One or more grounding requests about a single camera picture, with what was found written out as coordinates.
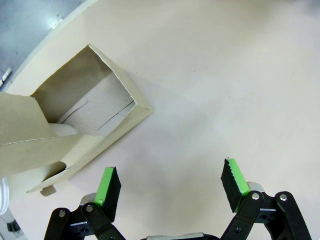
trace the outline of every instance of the green gripper pad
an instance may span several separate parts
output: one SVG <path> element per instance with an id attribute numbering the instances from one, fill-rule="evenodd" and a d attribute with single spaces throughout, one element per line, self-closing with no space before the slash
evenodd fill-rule
<path id="1" fill-rule="evenodd" d="M 231 210 L 237 212 L 243 197 L 250 192 L 250 188 L 234 158 L 224 160 L 221 180 Z"/>
<path id="2" fill-rule="evenodd" d="M 95 195 L 94 202 L 101 207 L 106 217 L 113 222 L 116 217 L 121 183 L 116 167 L 106 167 Z"/>

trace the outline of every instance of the silver screw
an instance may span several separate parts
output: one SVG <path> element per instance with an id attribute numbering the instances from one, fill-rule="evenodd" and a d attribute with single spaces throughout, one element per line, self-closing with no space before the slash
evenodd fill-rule
<path id="1" fill-rule="evenodd" d="M 88 205 L 86 206 L 86 211 L 87 212 L 91 212 L 94 208 L 92 207 L 92 205 Z"/>
<path id="2" fill-rule="evenodd" d="M 61 211 L 59 212 L 59 217 L 60 217 L 60 218 L 63 218 L 65 215 L 66 215 L 66 211 L 65 211 L 65 210 L 61 210 Z"/>
<path id="3" fill-rule="evenodd" d="M 287 195 L 281 194 L 281 195 L 280 195 L 280 199 L 281 199 L 282 201 L 286 201 L 286 200 L 287 200 Z"/>
<path id="4" fill-rule="evenodd" d="M 258 200 L 260 198 L 258 193 L 253 193 L 251 196 L 254 200 Z"/>

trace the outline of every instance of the green tape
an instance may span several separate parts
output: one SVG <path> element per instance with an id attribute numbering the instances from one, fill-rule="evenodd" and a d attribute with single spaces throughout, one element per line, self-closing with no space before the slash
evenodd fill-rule
<path id="1" fill-rule="evenodd" d="M 230 165 L 234 180 L 239 188 L 239 191 L 244 196 L 250 192 L 250 188 L 249 188 L 244 176 L 242 175 L 236 160 L 234 158 L 229 158 L 228 161 L 229 161 L 229 165 Z"/>
<path id="2" fill-rule="evenodd" d="M 102 179 L 99 184 L 98 191 L 96 192 L 95 199 L 94 199 L 94 202 L 99 206 L 102 206 L 102 204 L 107 198 L 107 193 L 108 193 L 113 172 L 114 172 L 113 167 L 106 167 L 104 170 Z"/>

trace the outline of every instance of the table surface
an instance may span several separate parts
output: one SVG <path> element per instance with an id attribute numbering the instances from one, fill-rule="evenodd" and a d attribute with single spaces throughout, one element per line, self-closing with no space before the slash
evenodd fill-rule
<path id="1" fill-rule="evenodd" d="M 90 43 L 125 69 L 154 113 L 55 194 L 10 203 L 29 239 L 44 237 L 55 208 L 73 211 L 95 192 L 108 166 L 122 183 L 114 224 L 127 239 L 221 236 L 233 217 L 220 180 L 225 157 L 267 194 L 291 192 L 320 238 L 316 1 L 99 0 L 82 10 L 54 29 L 7 92 L 30 95 Z M 255 224 L 248 239 L 270 236 Z"/>

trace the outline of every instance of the open cardboard box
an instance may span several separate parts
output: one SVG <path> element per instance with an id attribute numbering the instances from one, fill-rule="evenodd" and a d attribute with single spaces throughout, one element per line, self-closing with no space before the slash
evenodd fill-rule
<path id="1" fill-rule="evenodd" d="M 10 198 L 49 195 L 151 112 L 126 73 L 87 45 L 31 96 L 0 94 L 0 179 Z"/>

